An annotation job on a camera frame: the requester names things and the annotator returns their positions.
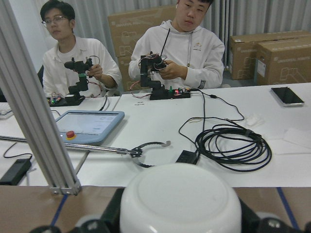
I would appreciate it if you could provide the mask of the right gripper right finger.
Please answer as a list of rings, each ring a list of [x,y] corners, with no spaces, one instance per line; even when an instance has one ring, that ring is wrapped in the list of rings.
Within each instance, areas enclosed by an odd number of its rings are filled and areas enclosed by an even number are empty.
[[[242,210],[242,233],[310,233],[311,223],[305,225],[304,230],[294,229],[283,221],[266,217],[260,218],[241,198],[239,198]]]

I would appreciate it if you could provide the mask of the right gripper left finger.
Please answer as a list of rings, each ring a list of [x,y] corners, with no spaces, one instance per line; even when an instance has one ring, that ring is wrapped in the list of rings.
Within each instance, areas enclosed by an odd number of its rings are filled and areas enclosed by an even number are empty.
[[[89,217],[81,224],[75,226],[71,233],[119,233],[120,232],[120,212],[121,198],[124,188],[118,188],[112,196],[104,212],[99,217]],[[60,233],[61,230],[55,225],[56,220],[67,200],[68,195],[62,198],[51,224],[39,226],[31,230],[33,233]]]

